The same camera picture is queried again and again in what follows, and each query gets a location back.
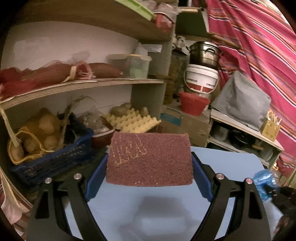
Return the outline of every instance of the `metal screw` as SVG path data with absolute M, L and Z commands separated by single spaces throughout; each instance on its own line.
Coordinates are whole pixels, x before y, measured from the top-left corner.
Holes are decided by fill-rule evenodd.
M 252 180 L 251 178 L 247 178 L 247 179 L 246 179 L 246 183 L 247 183 L 247 184 L 252 184 L 252 183 L 253 183 L 253 180 Z
M 222 173 L 217 173 L 216 174 L 216 178 L 218 178 L 219 180 L 223 180 L 224 179 L 224 175 Z
M 82 175 L 81 175 L 80 173 L 76 173 L 76 174 L 74 175 L 74 179 L 75 179 L 75 180 L 79 180 L 80 178 L 82 178 Z
M 50 177 L 48 177 L 48 178 L 46 178 L 46 179 L 45 179 L 45 181 L 44 181 L 44 182 L 45 182 L 46 184 L 50 184 L 50 183 L 51 183 L 51 181 L 52 181 L 52 179 L 51 179 Z

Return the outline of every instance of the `gray cloth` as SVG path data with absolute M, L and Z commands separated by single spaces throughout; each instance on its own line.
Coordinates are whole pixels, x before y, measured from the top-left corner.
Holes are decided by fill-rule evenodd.
M 259 131 L 270 107 L 271 98 L 255 82 L 235 71 L 212 108 Z

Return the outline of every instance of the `yellow egg tray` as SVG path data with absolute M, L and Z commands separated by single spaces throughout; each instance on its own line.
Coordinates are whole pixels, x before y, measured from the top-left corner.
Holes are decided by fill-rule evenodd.
M 115 115 L 106 114 L 103 117 L 117 130 L 128 133 L 144 133 L 158 125 L 161 120 L 150 115 L 141 117 L 140 112 L 134 108 L 128 110 L 127 115 L 117 117 Z

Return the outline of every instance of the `green object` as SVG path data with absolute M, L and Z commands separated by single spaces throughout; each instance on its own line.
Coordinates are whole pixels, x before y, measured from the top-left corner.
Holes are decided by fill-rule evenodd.
M 208 38 L 207 29 L 201 11 L 181 12 L 177 16 L 176 35 L 190 35 Z
M 142 4 L 140 4 L 136 0 L 115 0 L 115 1 L 134 10 L 136 13 L 140 14 L 148 21 L 151 21 L 151 19 L 155 17 L 153 12 L 151 12 L 148 8 L 144 7 Z

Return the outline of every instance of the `striped curtain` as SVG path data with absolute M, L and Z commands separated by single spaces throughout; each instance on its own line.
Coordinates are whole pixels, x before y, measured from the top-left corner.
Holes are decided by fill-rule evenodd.
M 289 176 L 296 165 L 296 35 L 279 14 L 250 0 L 207 0 L 210 32 L 241 46 L 218 44 L 223 87 L 229 75 L 242 70 L 271 97 L 282 118 L 277 140 L 284 147 L 278 160 Z

